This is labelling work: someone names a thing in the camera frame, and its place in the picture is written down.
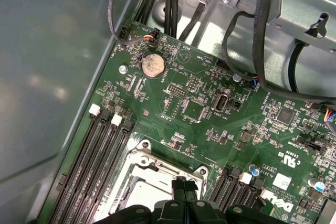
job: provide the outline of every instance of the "usb port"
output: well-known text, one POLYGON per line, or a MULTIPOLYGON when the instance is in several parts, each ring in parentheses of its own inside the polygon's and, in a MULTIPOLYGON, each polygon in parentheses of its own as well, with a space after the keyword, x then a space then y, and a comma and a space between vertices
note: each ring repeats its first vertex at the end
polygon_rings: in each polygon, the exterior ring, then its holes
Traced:
POLYGON ((214 103, 211 106, 211 109, 221 112, 225 110, 227 102, 228 96, 226 94, 218 94, 214 103))

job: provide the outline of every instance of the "motherboard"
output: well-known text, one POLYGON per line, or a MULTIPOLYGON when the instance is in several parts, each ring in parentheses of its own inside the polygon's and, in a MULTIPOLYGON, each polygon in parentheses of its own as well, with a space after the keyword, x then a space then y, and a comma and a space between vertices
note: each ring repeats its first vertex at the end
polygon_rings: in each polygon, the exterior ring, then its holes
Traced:
MULTIPOLYGON (((121 35, 151 30, 128 21, 121 35)), ((169 199, 162 181, 181 174, 222 211, 271 205, 277 219, 313 224, 336 209, 336 137, 322 110, 155 33, 113 48, 38 223, 91 223, 148 195, 169 199)))

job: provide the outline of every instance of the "green circuit board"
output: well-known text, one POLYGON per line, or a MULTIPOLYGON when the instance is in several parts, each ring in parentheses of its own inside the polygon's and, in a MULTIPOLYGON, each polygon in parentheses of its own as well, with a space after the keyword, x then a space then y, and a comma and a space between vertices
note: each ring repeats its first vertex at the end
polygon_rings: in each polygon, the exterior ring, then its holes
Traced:
MULTIPOLYGON (((147 34, 150 28, 129 21, 128 36, 147 34)), ((156 48, 143 41, 132 46, 116 45, 107 62, 91 103, 113 110, 132 111, 135 122, 127 149, 142 139, 152 142, 155 155, 194 170, 209 168, 207 196, 225 166, 247 172, 251 164, 260 169, 264 187, 273 193, 271 215, 284 222, 313 224, 325 199, 336 186, 335 138, 323 123, 324 114, 308 103, 291 101, 235 82, 217 58, 164 34, 156 48), (146 77, 140 59, 149 53, 165 59, 165 71, 157 79, 146 77), (127 66, 121 74, 119 67, 127 66), (224 109, 214 108, 223 90, 229 90, 224 109), (298 143, 298 137, 317 141, 323 152, 298 143), (308 180, 319 177, 325 190, 318 200, 307 196, 308 180), (306 199, 309 208, 299 206, 306 199)), ((64 164, 66 174, 74 161, 90 119, 83 118, 64 164)), ((47 223, 54 207, 59 176, 47 198, 39 223, 47 223)))

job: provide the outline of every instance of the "blue wire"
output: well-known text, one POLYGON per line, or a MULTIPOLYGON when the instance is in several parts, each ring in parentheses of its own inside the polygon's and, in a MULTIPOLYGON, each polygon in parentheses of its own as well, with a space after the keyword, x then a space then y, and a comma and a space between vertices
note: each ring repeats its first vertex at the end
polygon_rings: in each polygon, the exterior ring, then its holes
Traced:
POLYGON ((256 79, 252 79, 252 82, 253 82, 253 86, 256 87, 257 86, 257 80, 256 79))
POLYGON ((336 116, 336 112, 332 113, 328 118, 328 122, 332 122, 332 120, 335 116, 336 116))

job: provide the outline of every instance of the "capacitor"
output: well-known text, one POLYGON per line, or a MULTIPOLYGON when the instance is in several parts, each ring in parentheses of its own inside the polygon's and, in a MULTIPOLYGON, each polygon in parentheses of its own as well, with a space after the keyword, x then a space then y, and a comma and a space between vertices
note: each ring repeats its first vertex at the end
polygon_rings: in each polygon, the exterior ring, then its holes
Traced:
POLYGON ((324 191, 324 183, 318 178, 310 178, 308 180, 308 185, 320 193, 324 191))
POLYGON ((260 174, 260 170, 259 170, 258 166, 256 166, 256 165, 250 165, 248 167, 248 170, 255 177, 259 176, 259 174, 260 174))

